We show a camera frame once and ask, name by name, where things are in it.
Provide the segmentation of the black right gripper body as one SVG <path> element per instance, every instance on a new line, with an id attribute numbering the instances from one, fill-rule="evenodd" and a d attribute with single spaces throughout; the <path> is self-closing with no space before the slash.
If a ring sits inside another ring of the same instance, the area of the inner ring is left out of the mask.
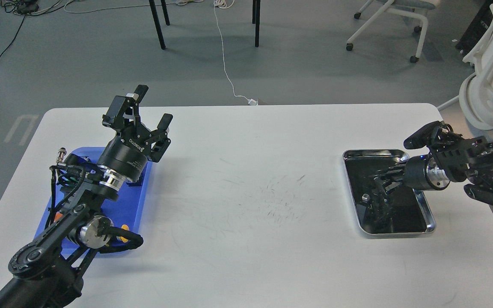
<path id="1" fill-rule="evenodd" d="M 428 160 L 421 157 L 413 157 L 408 160 L 401 160 L 386 169 L 404 170 L 403 184 L 405 187 L 418 191 L 437 190 L 427 175 Z"/>

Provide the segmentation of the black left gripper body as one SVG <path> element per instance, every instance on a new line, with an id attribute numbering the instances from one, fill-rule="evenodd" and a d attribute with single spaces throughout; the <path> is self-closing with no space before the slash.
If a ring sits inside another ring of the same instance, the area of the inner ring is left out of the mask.
<path id="1" fill-rule="evenodd" d="M 97 165 L 113 170 L 127 182 L 136 182 L 147 162 L 158 163 L 170 146 L 168 126 L 160 124 L 154 131 L 149 131 L 144 125 L 140 126 L 139 132 L 133 125 L 123 129 L 104 148 Z"/>

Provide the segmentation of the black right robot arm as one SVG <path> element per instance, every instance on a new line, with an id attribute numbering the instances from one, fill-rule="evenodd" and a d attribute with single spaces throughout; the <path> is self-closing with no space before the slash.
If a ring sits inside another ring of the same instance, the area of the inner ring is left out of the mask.
<path id="1" fill-rule="evenodd" d="M 399 187 L 440 191 L 462 183 L 468 197 L 493 205 L 493 142 L 483 136 L 465 139 L 444 121 L 433 121 L 404 140 L 406 149 L 428 148 L 429 153 L 403 160 L 374 175 L 375 187 L 367 203 L 391 204 Z"/>

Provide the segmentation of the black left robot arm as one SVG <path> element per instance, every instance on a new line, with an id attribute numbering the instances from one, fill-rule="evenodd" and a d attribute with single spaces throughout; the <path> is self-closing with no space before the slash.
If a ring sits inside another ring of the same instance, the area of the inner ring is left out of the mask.
<path id="1" fill-rule="evenodd" d="M 117 201 L 123 184 L 142 179 L 172 142 L 165 113 L 157 128 L 141 121 L 139 105 L 148 86 L 115 96 L 102 124 L 116 132 L 96 162 L 64 148 L 51 171 L 51 204 L 44 230 L 10 259 L 12 279 L 0 290 L 0 308 L 63 308 L 82 294 L 83 276 L 94 257 L 137 249 L 139 234 L 112 224 L 104 201 Z"/>

